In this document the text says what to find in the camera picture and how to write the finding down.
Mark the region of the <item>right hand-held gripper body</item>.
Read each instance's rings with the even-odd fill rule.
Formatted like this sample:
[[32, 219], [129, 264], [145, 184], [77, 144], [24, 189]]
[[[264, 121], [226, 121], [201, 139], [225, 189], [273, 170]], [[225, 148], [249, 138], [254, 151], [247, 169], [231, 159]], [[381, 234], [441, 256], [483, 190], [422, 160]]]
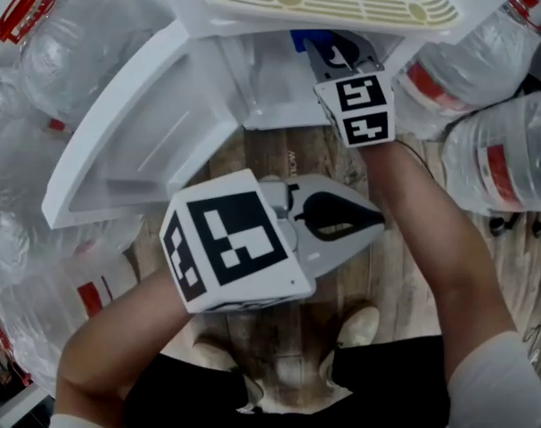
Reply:
[[314, 93], [338, 136], [348, 148], [387, 143], [395, 139], [394, 95], [391, 81], [373, 47], [361, 37], [360, 59], [354, 67], [330, 69], [326, 47], [335, 45], [336, 32], [303, 39], [316, 78]]

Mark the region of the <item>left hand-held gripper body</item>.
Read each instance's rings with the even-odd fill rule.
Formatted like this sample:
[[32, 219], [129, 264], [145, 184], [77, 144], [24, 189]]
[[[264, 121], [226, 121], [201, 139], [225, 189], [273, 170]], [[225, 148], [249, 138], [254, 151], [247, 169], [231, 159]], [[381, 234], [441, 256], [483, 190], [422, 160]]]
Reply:
[[381, 212], [359, 192], [317, 174], [258, 180], [243, 169], [176, 193], [160, 239], [186, 310], [243, 311], [304, 300], [318, 278], [366, 249], [372, 242], [323, 242], [311, 233], [303, 205], [320, 192]]

